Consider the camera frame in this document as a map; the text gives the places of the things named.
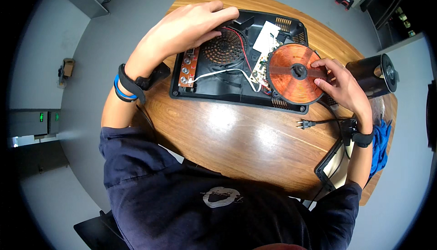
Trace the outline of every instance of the fan grille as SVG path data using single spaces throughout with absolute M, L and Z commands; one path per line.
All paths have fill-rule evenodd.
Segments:
M 203 55 L 217 66 L 236 65 L 244 59 L 243 47 L 238 35 L 228 29 L 220 29 L 221 36 L 208 41 L 202 48 Z M 247 39 L 239 33 L 243 40 L 244 49 L 247 50 Z
M 326 69 L 313 68 L 311 63 L 320 59 L 310 48 L 300 44 L 280 46 L 270 56 L 267 73 L 271 86 L 289 103 L 308 105 L 316 102 L 323 94 L 314 79 L 326 80 Z M 306 77 L 298 80 L 292 74 L 292 66 L 296 63 L 306 68 Z

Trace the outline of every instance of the control panel board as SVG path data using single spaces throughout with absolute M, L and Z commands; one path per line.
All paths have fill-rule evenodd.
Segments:
M 179 83 L 180 87 L 193 87 L 193 83 L 188 83 L 189 79 L 196 76 L 197 59 L 199 57 L 199 47 L 187 50 L 183 55 L 182 67 L 180 68 Z

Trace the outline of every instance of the navy shirt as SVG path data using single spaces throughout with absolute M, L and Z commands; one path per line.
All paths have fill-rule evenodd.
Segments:
M 140 128 L 102 128 L 104 184 L 131 249 L 253 249 L 271 243 L 346 249 L 361 187 L 347 184 L 309 211 L 298 200 L 180 164 Z

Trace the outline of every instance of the copper coil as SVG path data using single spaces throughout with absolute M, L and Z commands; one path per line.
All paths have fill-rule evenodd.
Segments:
M 270 84 L 282 98 L 291 104 L 308 105 L 316 102 L 323 94 L 314 79 L 326 80 L 326 69 L 311 67 L 310 64 L 320 59 L 310 48 L 300 44 L 285 44 L 280 46 L 270 56 L 267 74 Z M 294 64 L 302 64 L 306 69 L 303 79 L 293 75 Z

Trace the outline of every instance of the floor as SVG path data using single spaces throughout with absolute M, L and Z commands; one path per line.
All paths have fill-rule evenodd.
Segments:
M 88 24 L 74 54 L 75 75 L 62 100 L 61 138 L 71 168 L 90 197 L 107 212 L 104 159 L 98 151 L 100 118 L 118 65 L 126 62 L 143 35 L 174 0 L 112 0 L 111 15 Z M 277 0 L 319 20 L 364 56 L 374 56 L 379 42 L 366 13 L 346 12 L 334 0 Z

